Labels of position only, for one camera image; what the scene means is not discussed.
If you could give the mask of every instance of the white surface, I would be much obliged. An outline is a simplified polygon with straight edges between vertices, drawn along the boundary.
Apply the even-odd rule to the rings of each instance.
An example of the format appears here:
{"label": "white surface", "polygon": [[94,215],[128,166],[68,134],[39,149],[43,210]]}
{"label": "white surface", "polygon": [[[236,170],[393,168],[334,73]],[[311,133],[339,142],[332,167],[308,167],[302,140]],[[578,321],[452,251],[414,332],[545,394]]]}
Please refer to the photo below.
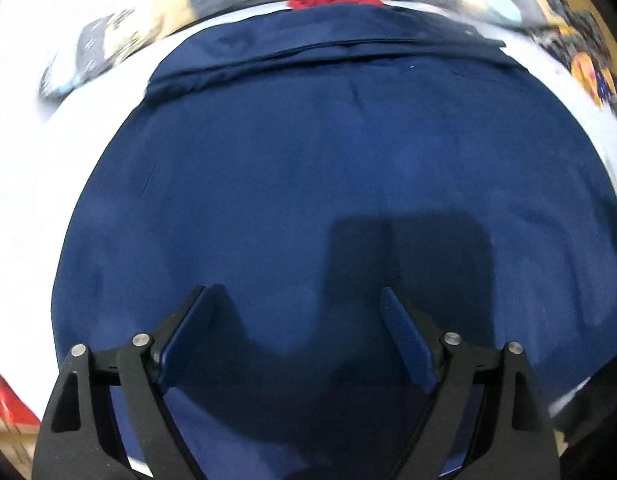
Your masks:
{"label": "white surface", "polygon": [[[55,270],[73,208],[98,157],[140,102],[156,65],[184,38],[214,23],[284,6],[240,11],[150,46],[74,92],[50,116],[36,92],[58,36],[134,1],[0,3],[0,371],[38,416],[58,372],[49,315]],[[527,38],[480,28],[504,39],[507,52],[570,108],[617,188],[617,125],[610,113],[597,110],[568,72]]]}

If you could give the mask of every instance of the screw head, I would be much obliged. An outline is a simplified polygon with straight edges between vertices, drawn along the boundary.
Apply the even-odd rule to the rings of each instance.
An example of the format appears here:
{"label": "screw head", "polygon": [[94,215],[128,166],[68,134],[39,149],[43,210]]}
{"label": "screw head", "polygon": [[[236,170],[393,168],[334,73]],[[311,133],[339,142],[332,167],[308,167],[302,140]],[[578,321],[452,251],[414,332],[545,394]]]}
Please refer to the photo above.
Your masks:
{"label": "screw head", "polygon": [[81,343],[79,345],[73,346],[73,348],[70,349],[70,354],[73,357],[79,357],[80,355],[84,355],[85,352],[86,345],[82,345]]}
{"label": "screw head", "polygon": [[150,341],[150,336],[148,334],[137,334],[133,338],[133,345],[135,346],[145,346]]}
{"label": "screw head", "polygon": [[449,345],[456,346],[462,342],[462,336],[455,332],[447,332],[444,334],[444,341]]}
{"label": "screw head", "polygon": [[508,347],[509,347],[509,351],[512,354],[519,355],[522,352],[524,352],[524,347],[522,345],[520,345],[517,341],[511,341],[509,343]]}

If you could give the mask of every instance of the blue fabric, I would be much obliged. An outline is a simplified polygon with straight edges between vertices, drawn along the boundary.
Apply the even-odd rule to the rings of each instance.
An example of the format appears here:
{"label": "blue fabric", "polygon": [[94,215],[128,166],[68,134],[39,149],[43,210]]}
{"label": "blue fabric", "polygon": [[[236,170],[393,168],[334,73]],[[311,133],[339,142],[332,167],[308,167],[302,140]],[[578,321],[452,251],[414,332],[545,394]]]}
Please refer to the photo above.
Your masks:
{"label": "blue fabric", "polygon": [[426,397],[381,319],[391,283],[442,330],[520,341],[547,400],[572,389],[617,354],[617,199],[573,117],[498,45],[345,4],[189,38],[77,203],[58,359],[222,284],[165,397],[210,480],[386,474]]}
{"label": "blue fabric", "polygon": [[432,393],[439,381],[435,376],[431,348],[393,289],[388,286],[381,292],[379,310],[411,382],[419,384],[427,394]]}
{"label": "blue fabric", "polygon": [[166,393],[169,388],[182,382],[182,376],[190,359],[195,358],[200,339],[207,336],[217,306],[225,294],[223,287],[214,285],[205,288],[180,321],[160,355],[160,374],[157,386]]}

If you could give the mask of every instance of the red fabric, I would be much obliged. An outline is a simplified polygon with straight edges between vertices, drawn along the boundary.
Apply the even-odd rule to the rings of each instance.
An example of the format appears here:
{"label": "red fabric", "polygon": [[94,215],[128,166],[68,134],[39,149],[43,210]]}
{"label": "red fabric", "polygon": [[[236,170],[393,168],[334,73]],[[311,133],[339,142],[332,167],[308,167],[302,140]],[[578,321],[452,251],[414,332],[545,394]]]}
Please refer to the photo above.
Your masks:
{"label": "red fabric", "polygon": [[360,5],[375,5],[383,7],[382,0],[289,0],[288,5],[293,10],[309,9],[320,5],[330,4],[360,4]]}
{"label": "red fabric", "polygon": [[26,424],[38,426],[40,421],[13,393],[0,375],[0,418],[9,426]]}

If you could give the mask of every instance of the black bracket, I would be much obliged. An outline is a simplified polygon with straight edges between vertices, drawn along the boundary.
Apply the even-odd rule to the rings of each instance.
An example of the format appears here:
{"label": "black bracket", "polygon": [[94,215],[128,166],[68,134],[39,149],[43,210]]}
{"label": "black bracket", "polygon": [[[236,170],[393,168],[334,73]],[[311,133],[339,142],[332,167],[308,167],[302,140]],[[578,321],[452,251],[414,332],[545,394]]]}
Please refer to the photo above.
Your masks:
{"label": "black bracket", "polygon": [[[114,350],[72,348],[42,421],[33,480],[136,480],[112,411],[110,386],[121,386],[141,449],[157,480],[207,480],[181,438],[157,388],[160,359],[170,339],[205,290],[196,287],[184,306],[152,334],[138,334]],[[441,475],[474,384],[482,403],[463,466],[455,480],[557,480],[560,465],[553,430],[523,348],[471,346],[442,333],[407,305],[431,348],[441,382],[418,428],[386,480],[436,480]]]}

